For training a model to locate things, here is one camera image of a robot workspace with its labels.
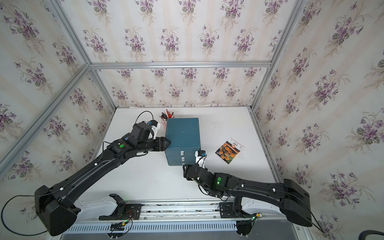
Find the seed packet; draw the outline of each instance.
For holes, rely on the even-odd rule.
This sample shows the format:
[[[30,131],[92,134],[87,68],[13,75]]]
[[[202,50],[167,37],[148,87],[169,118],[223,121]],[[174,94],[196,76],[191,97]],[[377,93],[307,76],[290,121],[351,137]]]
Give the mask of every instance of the seed packet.
[[[216,154],[226,163],[230,163],[234,157],[244,148],[233,138],[229,138],[217,151]]]

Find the metal frame bar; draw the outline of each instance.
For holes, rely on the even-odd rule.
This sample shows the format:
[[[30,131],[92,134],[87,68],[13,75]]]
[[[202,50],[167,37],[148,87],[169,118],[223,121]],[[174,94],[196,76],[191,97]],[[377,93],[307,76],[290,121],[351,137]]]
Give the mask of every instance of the metal frame bar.
[[[101,95],[104,97],[104,100],[107,102],[109,109],[114,113],[116,111],[115,101],[113,101],[112,96],[107,90],[107,87],[104,85],[99,74],[96,70],[90,69],[89,75],[91,76],[93,82],[96,85],[96,88],[99,90]]]
[[[301,15],[303,8],[304,8],[306,3],[307,3],[307,0],[296,0],[295,6],[293,7],[291,15],[290,15],[288,22],[284,28],[283,35],[281,36],[281,38],[277,44],[276,50],[272,56],[272,65],[270,68],[268,68],[267,73],[265,74],[265,76],[264,76],[264,78],[260,84],[259,91],[256,92],[256,95],[252,101],[252,104],[251,104],[252,109],[255,109],[257,107],[257,105],[259,104],[260,99],[261,99],[261,97],[265,91],[265,88],[268,85],[268,81],[271,78],[272,74],[274,73],[275,69],[277,68],[279,61],[280,61],[280,59],[283,56],[283,53],[285,51],[285,47],[286,47],[289,39],[291,38],[292,33],[295,30],[297,23],[300,20],[300,15]]]
[[[75,30],[73,29],[71,21],[69,20],[59,0],[47,0],[46,2],[53,13],[53,16],[57,19],[57,22],[59,23],[68,41],[80,57],[82,63],[90,64],[91,60],[81,44]]]
[[[93,63],[92,69],[125,68],[267,68],[271,61],[196,61],[196,62],[129,62],[129,63]]]
[[[88,70],[89,65],[84,64],[72,77],[72,79],[64,86],[63,90],[56,96],[56,98],[44,109],[44,111],[31,125],[31,127],[22,136],[19,137],[19,140],[0,161],[0,178],[2,178],[7,173],[8,169],[19,159],[23,151],[28,147],[28,145],[37,136],[37,134],[39,134],[48,119],[53,116],[60,105],[67,99],[72,89],[75,88],[77,84],[79,84]]]

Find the aluminum frame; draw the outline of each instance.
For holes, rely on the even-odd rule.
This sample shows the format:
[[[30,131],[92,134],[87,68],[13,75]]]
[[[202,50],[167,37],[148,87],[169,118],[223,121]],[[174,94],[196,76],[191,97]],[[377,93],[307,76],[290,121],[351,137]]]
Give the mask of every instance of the aluminum frame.
[[[84,75],[89,70],[89,65],[84,64],[72,79],[64,86],[63,90],[56,96],[56,98],[43,110],[41,115],[26,130],[26,132],[19,137],[19,140],[11,147],[9,152],[0,161],[0,178],[2,178],[10,167],[19,159],[23,151],[28,147],[31,141],[40,133],[42,127],[46,124],[60,105],[67,99],[73,88],[75,88]]]
[[[193,61],[193,62],[128,62],[128,63],[93,63],[92,69],[125,68],[267,68],[271,61]]]
[[[268,81],[271,78],[272,74],[274,73],[275,69],[277,68],[277,65],[279,64],[279,61],[281,60],[281,57],[283,56],[283,53],[285,51],[285,47],[287,46],[287,43],[291,38],[292,33],[295,30],[296,25],[300,20],[301,13],[303,12],[304,6],[307,3],[307,1],[308,0],[296,0],[295,6],[293,7],[291,15],[284,28],[283,35],[281,36],[277,44],[276,50],[272,56],[272,65],[270,68],[268,68],[264,78],[260,83],[259,90],[256,92],[256,95],[253,98],[253,101],[251,104],[252,109],[255,109],[259,104],[261,97],[265,91],[265,88],[268,85]]]

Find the pen holder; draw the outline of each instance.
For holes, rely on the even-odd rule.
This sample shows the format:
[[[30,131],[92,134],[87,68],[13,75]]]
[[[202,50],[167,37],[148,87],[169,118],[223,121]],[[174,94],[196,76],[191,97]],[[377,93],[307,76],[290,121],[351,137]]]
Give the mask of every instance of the pen holder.
[[[167,121],[165,121],[164,119],[161,119],[161,125],[163,125],[165,129],[167,129]]]

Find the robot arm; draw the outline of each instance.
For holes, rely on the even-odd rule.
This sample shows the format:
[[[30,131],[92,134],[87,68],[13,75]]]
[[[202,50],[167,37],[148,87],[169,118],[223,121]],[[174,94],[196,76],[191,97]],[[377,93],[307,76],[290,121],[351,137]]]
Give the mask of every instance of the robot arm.
[[[50,188],[44,185],[35,191],[37,216],[51,236],[59,235],[75,222],[92,216],[119,216],[125,213],[125,202],[117,194],[86,204],[77,198],[105,174],[128,159],[140,156],[138,153],[164,151],[170,141],[165,137],[156,137],[153,126],[158,125],[155,120],[134,124],[131,133],[113,141],[97,158],[77,173]]]
[[[213,197],[233,196],[235,200],[228,212],[228,217],[254,217],[241,205],[242,198],[261,200],[280,208],[287,219],[301,226],[311,227],[310,196],[297,183],[284,179],[284,183],[264,183],[240,179],[238,177],[216,172],[208,172],[198,163],[184,165],[184,177],[194,180]]]

